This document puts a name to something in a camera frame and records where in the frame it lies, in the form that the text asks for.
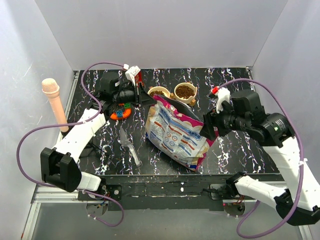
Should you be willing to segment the pink pet food bag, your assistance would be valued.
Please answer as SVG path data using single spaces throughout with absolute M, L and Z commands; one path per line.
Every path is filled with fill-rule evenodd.
M 204 123 L 187 104 L 154 95 L 145 124 L 146 137 L 164 154 L 196 172 L 207 157 L 217 135 L 210 140 L 202 135 Z

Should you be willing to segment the clear plastic scoop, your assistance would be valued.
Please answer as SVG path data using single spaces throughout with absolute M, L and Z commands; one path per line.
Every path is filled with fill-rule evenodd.
M 142 165 L 142 162 L 138 158 L 137 152 L 136 152 L 133 144 L 129 141 L 129 138 L 122 127 L 120 127 L 120 129 L 119 129 L 119 134 L 120 134 L 121 145 L 123 147 L 127 147 L 129 149 L 129 151 L 134 159 L 135 165 L 137 167 L 140 167 Z

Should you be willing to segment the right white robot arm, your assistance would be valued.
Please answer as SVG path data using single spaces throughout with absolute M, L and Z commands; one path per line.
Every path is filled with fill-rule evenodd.
M 210 97 L 216 107 L 203 116 L 200 135 L 209 140 L 231 131 L 246 132 L 271 157 L 286 187 L 275 187 L 238 172 L 225 181 L 224 192 L 232 199 L 241 195 L 274 208 L 284 219 L 294 205 L 303 166 L 303 182 L 296 209 L 287 223 L 292 226 L 313 225 L 320 220 L 320 185 L 308 165 L 300 159 L 300 149 L 289 120 L 281 113 L 266 113 L 258 93 L 241 90 L 230 93 L 215 87 Z

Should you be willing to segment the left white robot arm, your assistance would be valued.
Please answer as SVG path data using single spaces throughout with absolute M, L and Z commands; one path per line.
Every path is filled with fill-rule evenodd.
M 41 178 L 66 192 L 88 190 L 95 200 L 106 196 L 102 179 L 83 172 L 78 160 L 95 133 L 102 128 L 119 104 L 136 107 L 154 105 L 156 101 L 144 89 L 138 66 L 124 65 L 126 81 L 121 82 L 115 72 L 106 72 L 101 78 L 101 89 L 92 95 L 92 101 L 84 110 L 76 125 L 52 148 L 40 153 Z

